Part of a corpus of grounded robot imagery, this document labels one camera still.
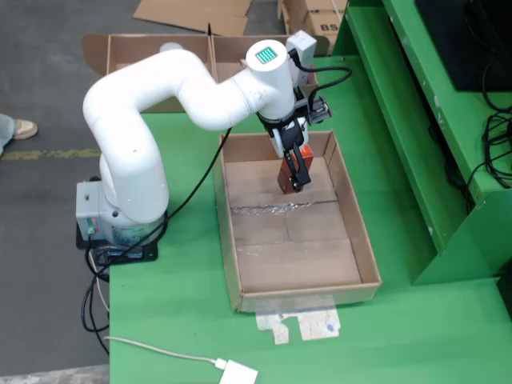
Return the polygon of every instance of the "green table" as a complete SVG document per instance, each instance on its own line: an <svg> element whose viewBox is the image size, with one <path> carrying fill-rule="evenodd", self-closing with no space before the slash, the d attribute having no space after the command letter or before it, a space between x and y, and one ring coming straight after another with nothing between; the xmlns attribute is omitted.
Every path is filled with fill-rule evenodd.
<svg viewBox="0 0 512 384"><path fill-rule="evenodd" d="M342 148L384 281L375 298L338 308L339 338L303 342L292 318L285 321L290 343L276 346L272 333L258 331L254 314L230 308L211 175L170 223L156 262L112 268L111 335L233 359L259 370L258 383L510 382L512 322L493 279L411 285L435 254L434 244L361 59L343 63L354 75L323 91L335 117L314 130L334 130ZM320 83L335 76L319 76ZM184 114L145 120L162 153L172 210L202 176L218 134ZM262 127L252 117L234 132ZM135 346L112 342L110 350L113 384L216 383L222 375L210 364Z"/></svg>

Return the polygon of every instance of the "brown cardboard box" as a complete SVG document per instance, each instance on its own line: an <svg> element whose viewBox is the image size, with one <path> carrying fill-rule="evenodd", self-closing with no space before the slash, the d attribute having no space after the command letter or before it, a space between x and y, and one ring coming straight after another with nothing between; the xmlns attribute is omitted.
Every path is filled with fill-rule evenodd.
<svg viewBox="0 0 512 384"><path fill-rule="evenodd" d="M309 12L304 21L304 31L308 34L320 34L324 36L338 36L341 23L336 14Z"/></svg>
<svg viewBox="0 0 512 384"><path fill-rule="evenodd" d="M82 37L82 50L86 63L104 75L157 54L166 42L176 42L194 52L215 77L210 37L206 34L87 34ZM176 98L169 98L145 112L183 112L183 108Z"/></svg>
<svg viewBox="0 0 512 384"><path fill-rule="evenodd" d="M214 34L243 34L250 0L141 0L134 18Z"/></svg>
<svg viewBox="0 0 512 384"><path fill-rule="evenodd" d="M212 51L214 53L215 73L217 74L216 80L223 82L234 74L241 71L244 66L242 60L246 58L248 49L263 39L273 39L286 45L288 36L212 36ZM315 56L325 56L329 44L323 41L317 43ZM316 74L310 74L310 79L302 89L309 95L313 88L318 85Z"/></svg>
<svg viewBox="0 0 512 384"><path fill-rule="evenodd" d="M332 132L310 132L311 184L284 195L266 134L234 134L215 164L231 305L300 310L371 299L381 285L354 189Z"/></svg>
<svg viewBox="0 0 512 384"><path fill-rule="evenodd" d="M343 18L348 1L336 0L335 4L338 13L330 0L281 0L278 6L282 10L278 15L282 15L288 34L304 30L319 42L319 36L323 36L325 42L322 44L327 45L325 52L330 56L341 25L340 18Z"/></svg>

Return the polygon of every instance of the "jeans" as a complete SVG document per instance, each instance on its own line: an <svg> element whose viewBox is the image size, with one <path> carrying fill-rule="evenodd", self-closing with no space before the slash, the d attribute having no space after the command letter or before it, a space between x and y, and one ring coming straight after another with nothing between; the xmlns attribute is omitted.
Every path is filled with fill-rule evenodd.
<svg viewBox="0 0 512 384"><path fill-rule="evenodd" d="M15 127L13 118L0 114L0 156L2 156L3 147L13 138Z"/></svg>

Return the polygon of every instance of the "gray floor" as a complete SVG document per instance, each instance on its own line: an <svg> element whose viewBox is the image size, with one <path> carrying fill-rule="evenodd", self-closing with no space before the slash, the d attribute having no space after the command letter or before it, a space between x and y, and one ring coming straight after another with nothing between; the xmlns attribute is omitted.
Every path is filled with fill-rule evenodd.
<svg viewBox="0 0 512 384"><path fill-rule="evenodd" d="M90 276L74 247L75 184L98 173L98 159L40 151L97 148L82 100L99 76L82 35L190 32L132 19L138 1L0 1L0 111L40 128L0 160L0 376L108 362L80 325ZM275 15L275 0L253 0L246 34L283 34Z"/></svg>

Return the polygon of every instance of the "clear tape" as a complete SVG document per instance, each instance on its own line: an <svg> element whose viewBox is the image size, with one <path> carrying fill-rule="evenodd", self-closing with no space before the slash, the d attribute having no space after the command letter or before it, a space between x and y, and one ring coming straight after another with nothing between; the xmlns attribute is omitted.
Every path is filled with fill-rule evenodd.
<svg viewBox="0 0 512 384"><path fill-rule="evenodd" d="M293 202L288 202L287 204L279 204L277 206L244 206L241 208L232 207L231 213L250 214L253 216L259 216L260 214L291 214L292 212L296 212L302 208L307 208L308 206L312 205L312 202L305 204L295 204Z"/></svg>

